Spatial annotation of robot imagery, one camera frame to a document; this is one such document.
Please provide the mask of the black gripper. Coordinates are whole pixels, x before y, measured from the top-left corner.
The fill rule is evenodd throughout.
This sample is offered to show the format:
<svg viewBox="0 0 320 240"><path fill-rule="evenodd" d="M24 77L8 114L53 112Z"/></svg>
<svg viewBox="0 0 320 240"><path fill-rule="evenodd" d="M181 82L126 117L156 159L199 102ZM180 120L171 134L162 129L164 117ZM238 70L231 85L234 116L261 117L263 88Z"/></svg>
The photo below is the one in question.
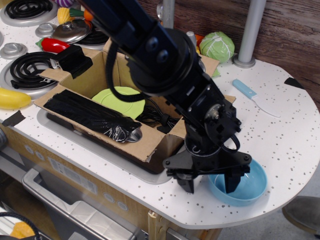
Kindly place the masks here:
<svg viewBox="0 0 320 240"><path fill-rule="evenodd" d="M225 191L234 192L244 174L250 172L252 157L240 151L216 145L201 149L189 140L177 154L163 160L167 174L177 177L178 184L190 194L195 192L194 180L199 175L223 174Z"/></svg>

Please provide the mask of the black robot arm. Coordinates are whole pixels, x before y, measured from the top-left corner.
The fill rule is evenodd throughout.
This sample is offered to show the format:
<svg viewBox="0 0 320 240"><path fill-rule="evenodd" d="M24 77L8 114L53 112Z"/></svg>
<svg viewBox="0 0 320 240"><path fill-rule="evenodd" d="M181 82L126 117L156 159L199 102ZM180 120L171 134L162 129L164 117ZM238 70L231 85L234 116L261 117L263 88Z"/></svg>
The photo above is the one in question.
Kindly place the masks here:
<svg viewBox="0 0 320 240"><path fill-rule="evenodd" d="M113 84L117 51L128 59L131 78L140 94L122 96L129 102L162 96L183 116L185 150L163 161L169 176L189 193L200 175L224 175L225 190L234 192L250 171L251 156L225 147L241 122L211 77L200 66L191 39L182 31L163 28L135 0L83 0L93 23L111 38L106 75Z"/></svg>

